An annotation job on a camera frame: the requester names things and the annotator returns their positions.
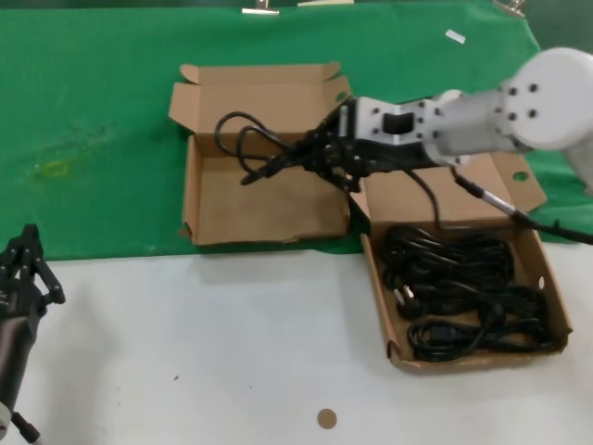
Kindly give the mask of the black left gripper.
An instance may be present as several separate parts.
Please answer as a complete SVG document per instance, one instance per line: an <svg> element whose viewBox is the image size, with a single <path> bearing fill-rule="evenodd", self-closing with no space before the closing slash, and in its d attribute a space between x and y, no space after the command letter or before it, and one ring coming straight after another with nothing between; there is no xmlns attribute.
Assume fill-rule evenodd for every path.
<svg viewBox="0 0 593 445"><path fill-rule="evenodd" d="M47 288L44 294L33 282L13 278L29 268L31 275L38 275ZM46 314L45 305L66 302L62 285L44 259L36 224L25 224L21 234L7 242L1 252L1 278L2 329L36 335Z"/></svg>

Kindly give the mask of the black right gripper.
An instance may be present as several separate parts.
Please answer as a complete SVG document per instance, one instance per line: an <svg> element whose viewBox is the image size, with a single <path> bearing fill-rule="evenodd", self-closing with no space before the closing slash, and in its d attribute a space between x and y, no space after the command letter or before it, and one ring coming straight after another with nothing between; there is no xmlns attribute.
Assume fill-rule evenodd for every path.
<svg viewBox="0 0 593 445"><path fill-rule="evenodd" d="M330 156L305 162L305 170L346 193L359 193L360 177L369 175L357 137L358 99L348 98L296 142L299 156Z"/></svg>

